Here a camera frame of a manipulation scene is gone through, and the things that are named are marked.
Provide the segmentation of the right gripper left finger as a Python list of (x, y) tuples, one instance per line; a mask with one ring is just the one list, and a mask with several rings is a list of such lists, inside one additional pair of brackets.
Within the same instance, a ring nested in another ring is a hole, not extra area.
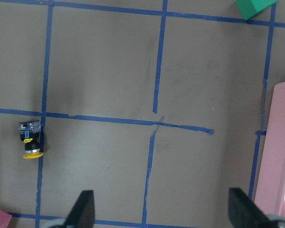
[(92, 228), (95, 223), (95, 201), (93, 190), (84, 190), (80, 193), (69, 215), (65, 228)]

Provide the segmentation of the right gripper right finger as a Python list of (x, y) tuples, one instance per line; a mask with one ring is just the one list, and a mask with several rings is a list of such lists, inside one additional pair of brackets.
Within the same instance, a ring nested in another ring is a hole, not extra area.
[(228, 218), (234, 228), (270, 228), (271, 221), (241, 188), (228, 190)]

